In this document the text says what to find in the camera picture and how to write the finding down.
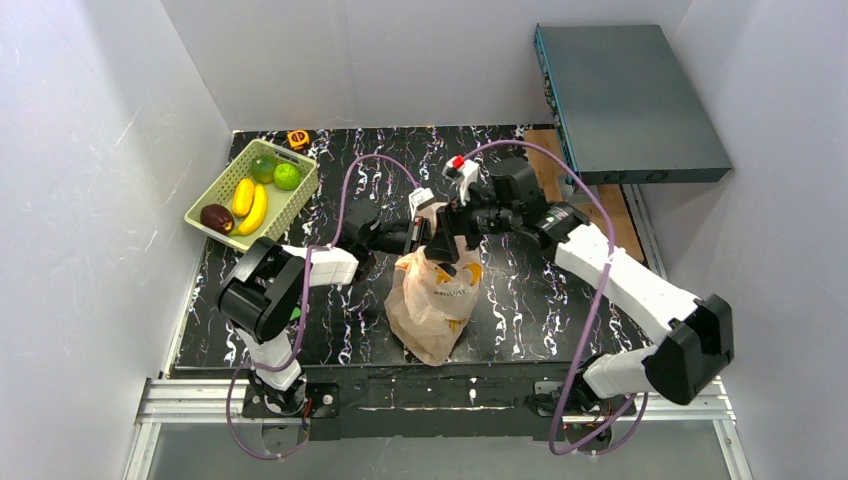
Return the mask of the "translucent peach plastic bag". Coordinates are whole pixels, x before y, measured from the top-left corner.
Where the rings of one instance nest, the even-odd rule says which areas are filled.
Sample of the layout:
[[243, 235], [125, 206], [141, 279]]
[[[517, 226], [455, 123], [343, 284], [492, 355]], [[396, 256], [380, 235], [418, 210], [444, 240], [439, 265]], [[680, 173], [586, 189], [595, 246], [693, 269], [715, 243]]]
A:
[[428, 260], [422, 246], [401, 256], [384, 302], [392, 332], [421, 362], [440, 366], [449, 357], [480, 296], [480, 251], [457, 236], [459, 262], [450, 275]]

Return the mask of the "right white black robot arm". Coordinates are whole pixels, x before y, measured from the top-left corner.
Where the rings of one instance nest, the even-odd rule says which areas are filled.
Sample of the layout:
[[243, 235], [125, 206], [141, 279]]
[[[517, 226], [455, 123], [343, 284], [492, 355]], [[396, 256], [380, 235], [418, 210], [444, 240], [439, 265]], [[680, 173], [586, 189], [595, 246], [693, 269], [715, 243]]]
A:
[[480, 187], [479, 165], [470, 159], [455, 156], [442, 172], [457, 194], [436, 211], [427, 259], [446, 266], [486, 235], [515, 234], [548, 251], [557, 267], [594, 284], [650, 338], [649, 347], [595, 356], [577, 367], [568, 399], [587, 403], [648, 392], [687, 405], [733, 360], [727, 301], [678, 288], [611, 247], [609, 236], [586, 215], [546, 200], [526, 161], [508, 158], [492, 166], [492, 193]]

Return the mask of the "pale green plastic basket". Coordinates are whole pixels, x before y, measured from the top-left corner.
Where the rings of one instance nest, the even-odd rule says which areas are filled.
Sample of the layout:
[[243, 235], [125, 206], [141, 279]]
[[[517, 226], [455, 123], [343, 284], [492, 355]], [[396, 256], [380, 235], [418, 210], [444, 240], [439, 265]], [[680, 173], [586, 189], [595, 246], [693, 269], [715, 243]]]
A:
[[184, 220], [244, 253], [261, 237], [279, 239], [317, 188], [315, 160], [254, 139], [195, 201]]

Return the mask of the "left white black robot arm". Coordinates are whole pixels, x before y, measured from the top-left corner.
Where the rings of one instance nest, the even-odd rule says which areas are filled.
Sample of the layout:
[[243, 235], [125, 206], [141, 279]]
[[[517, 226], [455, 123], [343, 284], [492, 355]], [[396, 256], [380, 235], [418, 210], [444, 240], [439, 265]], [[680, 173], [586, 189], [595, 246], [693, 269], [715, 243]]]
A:
[[337, 243], [318, 247], [254, 242], [222, 284], [217, 309], [250, 356], [246, 404], [258, 403], [284, 417], [308, 414], [305, 380], [290, 324], [302, 314], [306, 287], [350, 285], [364, 280], [378, 252], [405, 255], [432, 237], [430, 220], [415, 216], [388, 222], [370, 210], [349, 208]]

